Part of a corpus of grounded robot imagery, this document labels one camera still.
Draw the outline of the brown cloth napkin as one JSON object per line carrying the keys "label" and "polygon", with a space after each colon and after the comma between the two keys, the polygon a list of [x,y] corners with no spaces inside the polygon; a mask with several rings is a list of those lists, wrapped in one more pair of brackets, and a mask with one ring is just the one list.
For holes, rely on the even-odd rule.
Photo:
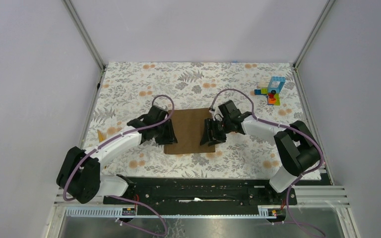
{"label": "brown cloth napkin", "polygon": [[167,155],[214,153],[215,146],[200,145],[204,120],[211,118],[208,108],[175,110],[171,116],[177,143],[165,145]]}

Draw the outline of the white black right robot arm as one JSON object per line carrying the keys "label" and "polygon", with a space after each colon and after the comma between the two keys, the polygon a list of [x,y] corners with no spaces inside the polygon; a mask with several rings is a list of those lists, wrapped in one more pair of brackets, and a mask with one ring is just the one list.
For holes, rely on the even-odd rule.
{"label": "white black right robot arm", "polygon": [[253,112],[242,113],[231,100],[218,109],[219,119],[212,117],[204,120],[201,145],[224,143],[231,132],[256,136],[276,145],[281,167],[269,179],[269,187],[264,192],[266,201],[271,204],[279,203],[284,198],[284,191],[323,159],[318,143],[300,120],[285,125],[259,119]]}

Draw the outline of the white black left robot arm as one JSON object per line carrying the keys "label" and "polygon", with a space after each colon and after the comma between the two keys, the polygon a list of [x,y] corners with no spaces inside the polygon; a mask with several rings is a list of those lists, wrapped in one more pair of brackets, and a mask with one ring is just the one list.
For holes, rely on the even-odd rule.
{"label": "white black left robot arm", "polygon": [[177,143],[172,114],[172,111],[153,105],[148,113],[130,120],[122,130],[96,146],[70,148],[56,179],[56,184],[63,189],[64,199],[85,204],[95,196],[114,195],[121,203],[130,203],[134,191],[125,178],[104,176],[101,171],[114,159],[146,141],[155,140],[158,145]]}

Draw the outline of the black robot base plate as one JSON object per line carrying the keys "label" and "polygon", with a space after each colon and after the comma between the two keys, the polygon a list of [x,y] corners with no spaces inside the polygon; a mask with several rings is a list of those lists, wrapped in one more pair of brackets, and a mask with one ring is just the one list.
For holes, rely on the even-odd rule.
{"label": "black robot base plate", "polygon": [[124,199],[138,201],[138,215],[256,215],[258,206],[280,208],[286,192],[266,179],[127,177]]}

